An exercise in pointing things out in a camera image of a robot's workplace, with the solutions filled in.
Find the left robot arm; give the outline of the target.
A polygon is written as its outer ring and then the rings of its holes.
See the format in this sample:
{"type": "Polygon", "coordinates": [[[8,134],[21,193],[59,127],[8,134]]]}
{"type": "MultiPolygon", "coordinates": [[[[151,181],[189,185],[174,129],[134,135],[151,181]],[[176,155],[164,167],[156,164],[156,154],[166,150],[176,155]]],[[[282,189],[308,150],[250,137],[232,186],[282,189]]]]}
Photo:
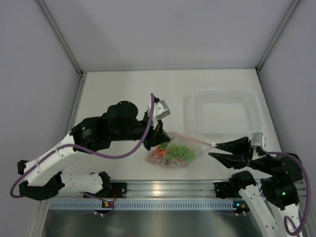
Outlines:
{"type": "Polygon", "coordinates": [[[138,108],[129,101],[121,101],[108,107],[99,117],[86,118],[44,155],[32,161],[17,163],[20,178],[14,186],[19,197],[46,200],[57,195],[83,194],[85,198],[110,198],[113,184],[105,172],[71,174],[64,169],[85,154],[107,159],[121,159],[132,155],[140,146],[150,150],[170,137],[163,130],[162,119],[170,115],[165,101],[154,98],[148,105],[142,120],[137,119],[138,108]],[[112,142],[138,141],[138,144],[123,155],[100,153],[112,142]]]}

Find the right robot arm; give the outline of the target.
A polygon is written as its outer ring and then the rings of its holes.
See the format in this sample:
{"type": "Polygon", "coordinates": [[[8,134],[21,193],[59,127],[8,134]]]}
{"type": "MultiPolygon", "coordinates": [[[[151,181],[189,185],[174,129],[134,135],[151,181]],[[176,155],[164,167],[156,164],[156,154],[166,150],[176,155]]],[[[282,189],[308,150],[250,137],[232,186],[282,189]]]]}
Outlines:
{"type": "Polygon", "coordinates": [[[227,182],[214,184],[218,198],[242,198],[236,214],[253,215],[264,237],[301,237],[311,205],[310,182],[299,157],[268,152],[261,133],[226,143],[211,143],[209,153],[226,168],[237,169],[227,182]]]}

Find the green fake grapes bunch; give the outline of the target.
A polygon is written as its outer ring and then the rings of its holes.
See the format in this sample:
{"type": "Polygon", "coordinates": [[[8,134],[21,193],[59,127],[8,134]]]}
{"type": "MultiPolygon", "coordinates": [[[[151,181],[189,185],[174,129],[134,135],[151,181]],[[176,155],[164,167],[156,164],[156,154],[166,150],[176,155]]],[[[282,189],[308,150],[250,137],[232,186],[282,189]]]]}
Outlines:
{"type": "Polygon", "coordinates": [[[174,159],[192,161],[195,159],[195,152],[186,145],[171,144],[168,146],[167,154],[174,159]]]}

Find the clear zip top bag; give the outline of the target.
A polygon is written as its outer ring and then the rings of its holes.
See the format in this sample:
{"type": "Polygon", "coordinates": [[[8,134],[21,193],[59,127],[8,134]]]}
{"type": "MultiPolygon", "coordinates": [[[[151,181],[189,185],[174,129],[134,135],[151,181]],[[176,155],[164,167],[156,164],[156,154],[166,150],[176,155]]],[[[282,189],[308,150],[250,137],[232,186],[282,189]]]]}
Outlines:
{"type": "Polygon", "coordinates": [[[145,161],[162,168],[185,168],[207,151],[216,148],[214,142],[206,142],[186,134],[169,132],[169,142],[152,148],[145,161]]]}

